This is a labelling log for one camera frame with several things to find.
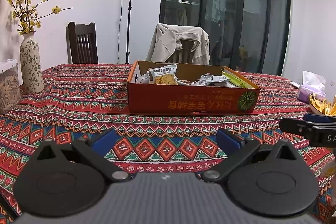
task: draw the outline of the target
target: plastic lid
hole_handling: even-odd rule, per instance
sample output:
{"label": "plastic lid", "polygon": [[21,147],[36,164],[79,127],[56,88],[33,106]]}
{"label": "plastic lid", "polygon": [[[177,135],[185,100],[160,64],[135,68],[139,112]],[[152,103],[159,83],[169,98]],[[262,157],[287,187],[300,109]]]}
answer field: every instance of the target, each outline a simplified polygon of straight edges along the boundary
{"label": "plastic lid", "polygon": [[0,73],[3,73],[4,71],[14,68],[17,65],[16,59],[7,59],[0,62]]}

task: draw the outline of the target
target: black mount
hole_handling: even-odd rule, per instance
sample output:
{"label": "black mount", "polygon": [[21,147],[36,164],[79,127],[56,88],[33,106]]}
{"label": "black mount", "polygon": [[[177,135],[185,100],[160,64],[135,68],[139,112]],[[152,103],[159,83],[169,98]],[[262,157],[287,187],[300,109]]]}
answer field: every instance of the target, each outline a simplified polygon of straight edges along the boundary
{"label": "black mount", "polygon": [[315,175],[290,141],[261,145],[246,138],[245,142],[201,178],[220,184],[232,202],[261,216],[293,216],[315,204],[319,194]]}
{"label": "black mount", "polygon": [[127,41],[126,41],[126,64],[129,64],[128,62],[128,56],[129,56],[129,25],[131,20],[131,6],[132,0],[129,0],[129,6],[128,6],[128,20],[127,20]]}
{"label": "black mount", "polygon": [[131,179],[90,144],[85,139],[42,142],[13,188],[21,210],[44,217],[73,215],[98,202],[111,183]]}
{"label": "black mount", "polygon": [[[298,215],[315,203],[316,178],[289,141],[261,145],[258,140],[238,140],[228,131],[223,133],[237,140],[238,146],[227,159],[202,173],[202,180],[219,184],[237,206],[263,217]],[[47,139],[23,168],[13,193],[25,213],[64,217],[86,211],[115,183],[134,182],[138,176],[95,152],[92,141],[57,145]]]}
{"label": "black mount", "polygon": [[282,132],[303,136],[314,147],[336,148],[336,122],[310,122],[283,118],[279,122]]}

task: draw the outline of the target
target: gray device base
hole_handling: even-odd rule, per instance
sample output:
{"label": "gray device base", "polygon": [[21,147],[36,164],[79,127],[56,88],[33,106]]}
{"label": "gray device base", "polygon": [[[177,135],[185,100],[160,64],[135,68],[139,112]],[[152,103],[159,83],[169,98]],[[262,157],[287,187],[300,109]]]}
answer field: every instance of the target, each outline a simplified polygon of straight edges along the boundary
{"label": "gray device base", "polygon": [[46,223],[320,224],[309,214],[271,219],[246,212],[232,203],[220,185],[203,182],[194,173],[137,173],[131,181],[113,183],[97,204],[82,213],[63,218],[23,213],[16,221],[16,224]]}

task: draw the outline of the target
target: beige jacket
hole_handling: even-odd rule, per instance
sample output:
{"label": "beige jacket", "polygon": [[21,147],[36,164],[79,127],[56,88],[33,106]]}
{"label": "beige jacket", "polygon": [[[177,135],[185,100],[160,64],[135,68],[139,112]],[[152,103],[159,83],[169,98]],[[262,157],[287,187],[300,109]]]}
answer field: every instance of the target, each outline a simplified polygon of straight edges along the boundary
{"label": "beige jacket", "polygon": [[170,26],[163,23],[156,25],[146,60],[165,62],[176,49],[182,48],[181,40],[194,41],[194,46],[191,50],[194,53],[193,64],[209,64],[209,39],[208,34],[202,28]]}

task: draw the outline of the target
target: green snack package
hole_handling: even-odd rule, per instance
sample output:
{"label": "green snack package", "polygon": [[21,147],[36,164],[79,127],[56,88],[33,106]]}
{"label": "green snack package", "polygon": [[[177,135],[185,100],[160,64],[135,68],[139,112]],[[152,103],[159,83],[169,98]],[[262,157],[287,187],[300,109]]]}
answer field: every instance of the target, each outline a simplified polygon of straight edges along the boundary
{"label": "green snack package", "polygon": [[224,71],[222,71],[222,76],[226,76],[230,78],[230,83],[234,84],[235,86],[239,88],[246,88],[246,83],[243,82],[242,80],[238,79],[237,77],[230,75]]}

